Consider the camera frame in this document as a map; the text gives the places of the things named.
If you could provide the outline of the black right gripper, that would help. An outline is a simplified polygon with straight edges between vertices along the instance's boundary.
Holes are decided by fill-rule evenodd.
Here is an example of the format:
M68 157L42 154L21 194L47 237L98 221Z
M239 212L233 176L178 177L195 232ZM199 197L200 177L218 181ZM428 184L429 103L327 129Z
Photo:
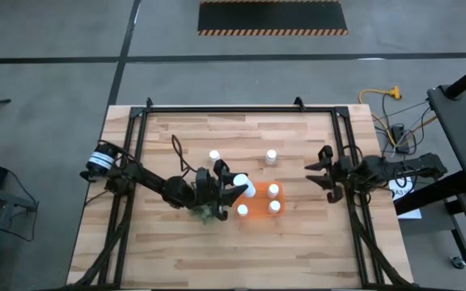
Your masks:
M354 170L350 158L343 156L336 162L333 161L333 148L325 145L318 153L319 162L305 166L306 170L321 171L325 170L323 176L307 175L306 178L319 185L323 190L328 190L327 200L329 204L335 204L344 197L343 189L338 183L344 183Z

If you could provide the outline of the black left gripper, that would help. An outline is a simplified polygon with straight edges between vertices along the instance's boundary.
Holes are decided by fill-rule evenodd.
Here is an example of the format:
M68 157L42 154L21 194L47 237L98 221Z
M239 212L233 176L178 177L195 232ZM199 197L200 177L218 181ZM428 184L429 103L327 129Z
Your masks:
M244 186L225 188L226 185L234 185L234 179L238 175L226 169L226 163L219 159L213 167L216 177L213 177L210 171L203 167L197 170L196 175L197 206L212 205L219 221L225 221L228 218L225 207L232 206L244 193Z

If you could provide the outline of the orange translucent plastic basket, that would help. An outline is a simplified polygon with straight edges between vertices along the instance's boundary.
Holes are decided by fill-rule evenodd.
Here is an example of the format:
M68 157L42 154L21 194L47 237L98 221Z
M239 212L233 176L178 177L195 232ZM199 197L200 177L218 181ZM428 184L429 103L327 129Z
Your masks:
M267 196L268 186L272 183L275 183L279 186L279 194L275 198L269 198ZM272 182L253 182L256 189L256 195L253 198L248 198L244 194L240 196L236 202L233 204L232 208L237 217L242 219L256 219L256 218L266 218L266 217L277 217L281 216L286 211L286 198L284 193L284 188L282 183L279 181ZM271 214L268 211L269 203L272 200L278 200L282 205L282 210L280 213ZM248 207L248 215L241 217L237 214L236 208L238 205L246 205Z

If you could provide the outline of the green succulent in patterned pot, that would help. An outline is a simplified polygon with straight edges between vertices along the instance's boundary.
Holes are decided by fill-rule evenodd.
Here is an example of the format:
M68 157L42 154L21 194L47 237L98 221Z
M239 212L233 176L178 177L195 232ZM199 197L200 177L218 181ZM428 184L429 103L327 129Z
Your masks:
M189 214L201 221L203 224L211 223L217 218L214 214L214 207L212 205L200 205L196 208L190 209Z

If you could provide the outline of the white paper sheet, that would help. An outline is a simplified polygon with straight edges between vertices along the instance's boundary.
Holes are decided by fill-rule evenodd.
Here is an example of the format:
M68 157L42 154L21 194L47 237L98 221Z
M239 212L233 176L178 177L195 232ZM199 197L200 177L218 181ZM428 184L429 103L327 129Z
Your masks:
M413 181L411 177L390 180L388 187L392 191L392 199L398 200L413 191ZM422 214L420 209L415 209L407 213L398 215L399 220L420 220Z

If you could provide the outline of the black power adapter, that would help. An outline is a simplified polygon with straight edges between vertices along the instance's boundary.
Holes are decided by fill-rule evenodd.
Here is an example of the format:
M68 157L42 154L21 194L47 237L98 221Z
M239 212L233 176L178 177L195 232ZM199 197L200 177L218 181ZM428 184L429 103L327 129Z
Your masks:
M407 140L407 132L403 125L393 125L391 127L392 140L395 142L394 151L397 154L408 154L409 143Z

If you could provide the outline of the black hazard-striped floor mat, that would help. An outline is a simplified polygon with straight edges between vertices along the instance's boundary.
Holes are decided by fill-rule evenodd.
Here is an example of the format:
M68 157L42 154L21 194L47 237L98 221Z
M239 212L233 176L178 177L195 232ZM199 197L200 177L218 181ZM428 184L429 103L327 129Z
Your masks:
M346 36L340 0L201 0L199 36Z

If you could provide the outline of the black aluminium rig frame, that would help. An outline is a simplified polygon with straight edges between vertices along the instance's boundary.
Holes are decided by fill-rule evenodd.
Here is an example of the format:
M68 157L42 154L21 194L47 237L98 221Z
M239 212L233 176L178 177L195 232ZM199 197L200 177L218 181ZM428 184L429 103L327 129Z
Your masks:
M113 106L101 137L129 150L164 178L192 167L212 167L217 150L234 172L254 182L282 183L281 216L203 224L144 187L119 197L102 183L88 190L66 288L113 289L351 289L388 283L352 229L356 213L391 265L412 277L391 194L345 197L329 204L305 166L322 146L335 156L380 152L369 107L351 105ZM268 165L268 150L277 161Z

